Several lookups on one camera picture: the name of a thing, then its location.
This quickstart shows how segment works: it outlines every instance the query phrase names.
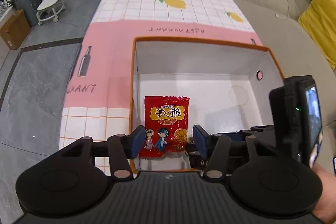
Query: human hand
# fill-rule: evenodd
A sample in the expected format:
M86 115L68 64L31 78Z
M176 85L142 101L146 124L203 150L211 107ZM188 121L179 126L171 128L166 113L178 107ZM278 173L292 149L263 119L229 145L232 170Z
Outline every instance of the human hand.
M313 171L319 176L323 187L313 215L325 224L333 224L336 221L336 177L319 164L314 164Z

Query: beige sofa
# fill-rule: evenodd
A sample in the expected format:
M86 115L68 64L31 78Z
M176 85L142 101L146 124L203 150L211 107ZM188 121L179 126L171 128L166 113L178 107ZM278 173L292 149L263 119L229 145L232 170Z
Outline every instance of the beige sofa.
M333 172L336 155L336 74L320 48L298 24L309 0L234 0L274 53L285 77L312 75L319 92L324 140L318 163Z

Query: small screen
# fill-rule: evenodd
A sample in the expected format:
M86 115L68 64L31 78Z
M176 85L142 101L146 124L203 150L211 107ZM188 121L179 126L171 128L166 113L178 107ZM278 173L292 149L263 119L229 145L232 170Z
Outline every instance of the small screen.
M333 164L334 164L334 173L336 176L336 157L333 158Z
M321 131L321 115L316 87L306 90L306 99L309 114L310 147L313 148Z

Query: yellow cushion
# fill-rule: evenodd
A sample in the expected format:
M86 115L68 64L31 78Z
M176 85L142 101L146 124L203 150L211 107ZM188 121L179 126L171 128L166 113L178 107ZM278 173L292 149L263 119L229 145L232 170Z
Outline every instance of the yellow cushion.
M319 45L334 70L336 68L336 0L312 0L298 21Z

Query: trash can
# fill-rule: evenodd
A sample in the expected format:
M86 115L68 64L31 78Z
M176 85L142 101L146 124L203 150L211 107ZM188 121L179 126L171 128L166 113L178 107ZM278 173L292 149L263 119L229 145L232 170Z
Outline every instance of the trash can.
M15 9L24 10L27 21L31 27L38 23L36 11L41 0L12 0L12 2Z

